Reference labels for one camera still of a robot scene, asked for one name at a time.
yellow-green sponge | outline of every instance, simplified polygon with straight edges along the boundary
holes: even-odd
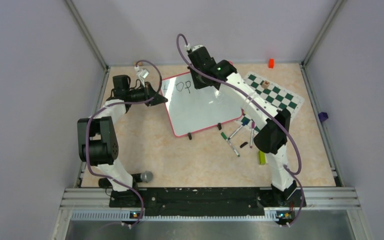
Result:
[[[260,165],[266,164],[266,155],[262,151],[258,151],[258,164]]]

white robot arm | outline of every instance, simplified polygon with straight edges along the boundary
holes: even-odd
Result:
[[[107,179],[103,178],[103,184],[105,187],[109,187],[111,184],[116,192],[127,191],[127,187],[134,187],[134,182],[149,182],[153,178],[150,171],[133,175],[126,171],[118,159],[119,145],[114,129],[115,123],[131,107],[130,104],[124,104],[124,102],[138,104],[143,102],[147,106],[154,106],[168,101],[165,97],[157,94],[149,82],[144,81],[146,75],[138,76],[141,80],[139,88],[130,88],[131,80],[127,75],[113,77],[114,89],[111,91],[110,98],[105,102],[104,109],[91,120],[88,138],[86,138],[86,127],[89,118],[82,118],[77,122],[80,159],[86,161],[86,139],[88,139],[90,165],[97,167],[105,176],[108,176]],[[123,183],[127,187],[117,184],[115,181]]]
[[[286,135],[251,101],[253,100],[259,106],[263,107],[271,116],[274,116],[286,130],[289,130],[291,113],[286,109],[278,111],[276,107],[262,99],[259,94],[244,82],[232,64],[226,60],[216,63],[203,45],[196,45],[192,48],[188,45],[186,46],[186,50],[195,69],[236,87],[248,96],[245,97],[238,92],[237,89],[233,89],[230,86],[207,79],[188,67],[196,89],[215,87],[221,93],[233,98],[242,106],[243,111],[251,116],[256,126],[261,130],[253,140],[255,146],[266,155],[266,160],[271,170],[271,187],[274,196],[280,203],[286,203],[297,188],[297,183],[284,167],[289,164],[286,153]]]
[[[121,116],[123,116],[126,113],[126,106],[124,104],[117,104],[110,107],[107,107],[110,104],[114,103],[122,103],[123,100],[120,99],[113,99],[108,100],[104,104],[105,110],[102,111],[100,114],[98,114],[95,119],[100,119],[103,117],[111,117],[112,124],[115,125],[116,122],[120,119]],[[126,169],[124,168],[123,164],[117,157],[113,164],[97,164],[96,167],[101,170],[101,172],[107,176],[112,177],[113,179],[108,179],[109,182],[112,185],[112,189],[117,192],[123,192],[127,191],[128,189],[124,186],[121,186],[120,184],[116,184],[114,180],[118,180],[121,183],[126,184],[129,187],[133,186],[133,177],[130,175]]]
[[[260,95],[254,91],[254,89],[252,89],[248,84],[244,82],[239,73],[232,73],[227,76],[226,83],[234,85],[244,91],[248,96],[250,96],[251,99],[262,106],[270,115],[276,116],[278,114],[277,108],[267,101],[264,101]],[[263,129],[266,126],[269,117],[261,112],[249,98],[246,99],[238,91],[223,84],[220,86],[220,92],[235,99],[237,103],[242,104],[243,111],[251,116],[258,129]],[[284,165],[288,166],[289,164],[286,154],[286,144],[283,144],[280,148],[278,148],[276,154],[273,154],[272,152],[265,152],[265,155],[266,161],[271,170],[271,184],[277,189],[284,191],[289,186],[291,186],[294,181],[291,175],[284,168]]]

beige marble tabletop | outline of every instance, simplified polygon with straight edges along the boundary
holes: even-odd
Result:
[[[249,71],[277,83],[299,94],[305,103],[290,125],[302,157],[302,171],[298,175],[304,186],[334,186],[331,167],[316,124],[313,109],[307,94],[303,76],[297,63],[276,64],[273,69],[266,64],[235,64],[244,76]],[[146,78],[152,87],[158,88],[158,74],[146,66],[150,75]],[[187,72],[185,65],[159,66],[163,78]],[[104,93],[104,100],[113,88],[113,76],[129,75],[135,83],[135,70],[130,67],[112,67]],[[222,125],[222,131],[231,134],[239,125],[232,121]],[[128,173],[141,173],[145,170],[154,174],[149,183],[142,187],[267,187],[271,184],[268,165],[258,165],[258,149],[245,146],[250,132],[241,130],[231,142],[240,153],[237,157],[217,127],[212,127],[186,137],[176,137],[169,122],[164,104],[147,107],[144,104],[132,105],[127,114],[114,126],[118,145],[118,158]],[[290,168],[297,169],[297,157],[288,141],[287,155]],[[82,187],[97,187],[98,178],[86,169]]]

gray wall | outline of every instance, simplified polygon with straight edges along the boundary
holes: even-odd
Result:
[[[301,61],[336,0],[74,0],[109,65],[182,63],[176,35],[216,60]]]
[[[0,0],[0,240],[51,237],[102,77],[62,0]]]
[[[343,179],[384,239],[384,1],[348,1],[309,72]]]

green checkered mat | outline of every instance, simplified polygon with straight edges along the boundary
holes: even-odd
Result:
[[[290,121],[294,120],[294,117],[297,115],[301,106],[304,104],[304,98],[288,89],[279,86],[278,84],[267,80],[265,77],[259,76],[254,72],[248,72],[244,76],[243,80],[246,84],[250,85],[251,88],[271,105],[275,106],[279,110],[288,109],[290,112]],[[264,89],[261,86],[261,83],[268,81],[270,85],[267,89]],[[245,121],[249,121],[248,129],[251,130],[251,118],[246,113],[243,114],[243,117],[236,120],[238,124],[242,124]]]

